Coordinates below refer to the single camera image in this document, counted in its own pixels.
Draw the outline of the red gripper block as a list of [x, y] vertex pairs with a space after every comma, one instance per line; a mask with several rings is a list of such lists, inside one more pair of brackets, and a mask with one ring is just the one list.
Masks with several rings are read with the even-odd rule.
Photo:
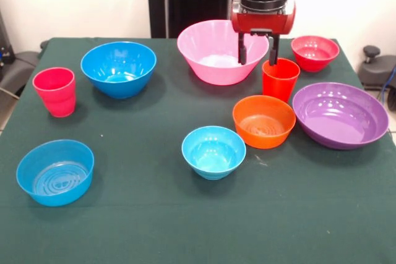
[[240, 0], [233, 0], [230, 20], [233, 30], [238, 33], [238, 62], [241, 65], [246, 63], [244, 33], [263, 33], [272, 35], [270, 37], [269, 64], [277, 65], [280, 35], [287, 35], [291, 32], [295, 14], [296, 4], [294, 1], [287, 1], [278, 11], [253, 12], [244, 8]]

